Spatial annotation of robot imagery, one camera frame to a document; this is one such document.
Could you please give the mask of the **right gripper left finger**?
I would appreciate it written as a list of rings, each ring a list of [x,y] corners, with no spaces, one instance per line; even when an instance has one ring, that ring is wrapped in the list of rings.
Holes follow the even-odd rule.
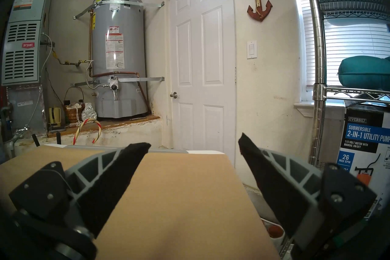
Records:
[[[34,228],[85,228],[96,238],[151,144],[129,144],[89,156],[67,170],[52,161],[22,181],[9,197]]]

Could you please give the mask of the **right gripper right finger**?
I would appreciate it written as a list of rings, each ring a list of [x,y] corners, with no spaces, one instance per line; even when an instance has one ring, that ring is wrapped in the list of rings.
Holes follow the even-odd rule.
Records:
[[[355,236],[376,194],[340,165],[322,170],[275,151],[263,149],[244,133],[239,150],[276,219],[296,249],[337,248]]]

